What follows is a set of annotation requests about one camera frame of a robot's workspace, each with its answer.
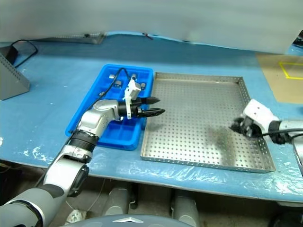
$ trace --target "perforated hole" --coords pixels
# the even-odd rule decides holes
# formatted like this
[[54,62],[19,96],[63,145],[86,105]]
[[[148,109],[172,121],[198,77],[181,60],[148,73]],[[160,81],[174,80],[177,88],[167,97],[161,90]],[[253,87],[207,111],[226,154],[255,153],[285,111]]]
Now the perforated hole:
[[[182,160],[188,165],[236,166],[245,171],[274,169],[263,140],[248,140],[228,128],[250,99],[242,78],[166,73],[157,78],[165,80],[156,79],[153,96],[161,99],[157,105],[166,112],[148,119],[143,154],[161,149],[170,153],[159,159],[164,162]],[[165,146],[158,148],[160,139],[166,140]]]
[[20,80],[21,74],[0,54],[0,63],[11,73],[16,79]]

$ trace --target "plastic sheet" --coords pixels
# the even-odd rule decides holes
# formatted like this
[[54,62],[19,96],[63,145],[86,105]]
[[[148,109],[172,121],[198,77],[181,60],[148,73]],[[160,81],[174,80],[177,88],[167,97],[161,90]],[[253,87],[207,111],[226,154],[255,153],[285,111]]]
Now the plastic sheet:
[[[271,108],[275,115],[281,119],[303,116],[300,105],[275,101],[253,52],[124,35],[110,36],[101,45],[35,44],[39,54],[19,69],[31,81],[30,92],[0,102],[1,159],[48,166],[66,140],[64,130],[68,122],[108,63],[162,72],[243,76],[250,96]],[[30,52],[18,47],[21,53]],[[276,165],[276,171],[268,174],[143,161],[140,145],[134,151],[98,147],[89,167],[96,176],[199,192],[303,202],[303,179],[292,146],[268,143],[268,147]]]

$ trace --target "blue plastic tray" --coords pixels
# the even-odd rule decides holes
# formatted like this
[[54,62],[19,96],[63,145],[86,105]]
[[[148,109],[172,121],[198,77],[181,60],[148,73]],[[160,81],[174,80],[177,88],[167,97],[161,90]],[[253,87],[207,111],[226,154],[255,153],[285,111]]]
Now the blue plastic tray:
[[[153,84],[153,70],[149,68],[139,68],[125,65],[105,65],[99,73],[97,79],[91,86],[90,90],[83,99],[80,107],[73,116],[71,122],[65,130],[65,134],[70,136],[69,132],[76,128],[76,124],[84,114],[85,110],[93,103],[99,96],[99,93],[105,91],[113,79],[109,76],[115,75],[119,68],[126,68],[129,76],[136,74],[136,82],[145,83],[145,89],[139,93],[139,97],[149,97],[152,93]],[[121,87],[112,86],[112,88],[105,95],[104,99],[117,99],[122,101],[124,97],[124,90],[127,87],[128,79],[124,71],[121,71],[117,80],[122,81]],[[109,148],[119,148],[124,150],[134,150],[137,148],[142,127],[145,125],[144,118],[132,118],[128,120],[126,117],[123,121],[112,121],[109,123],[107,129],[104,131],[102,137],[98,141],[98,146]]]

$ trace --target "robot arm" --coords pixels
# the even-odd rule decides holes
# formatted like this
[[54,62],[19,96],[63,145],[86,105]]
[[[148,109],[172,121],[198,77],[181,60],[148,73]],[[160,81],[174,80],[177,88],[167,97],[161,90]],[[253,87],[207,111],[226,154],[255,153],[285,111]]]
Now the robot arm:
[[293,144],[303,173],[303,121],[281,121],[266,106],[251,99],[231,129],[249,138],[264,137],[276,144]]
[[87,163],[107,125],[124,116],[157,116],[165,110],[142,110],[141,104],[154,104],[154,97],[138,98],[138,85],[131,80],[125,92],[125,102],[97,101],[81,118],[77,129],[62,147],[48,168],[43,185],[31,188],[0,206],[2,227],[45,227],[55,217],[67,196],[75,197],[89,174]]

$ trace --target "cardboard surface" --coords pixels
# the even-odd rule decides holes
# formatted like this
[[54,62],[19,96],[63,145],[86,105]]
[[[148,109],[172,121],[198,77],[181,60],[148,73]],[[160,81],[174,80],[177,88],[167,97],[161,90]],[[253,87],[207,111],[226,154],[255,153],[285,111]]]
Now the cardboard surface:
[[303,57],[264,53],[256,57],[276,100],[303,104]]

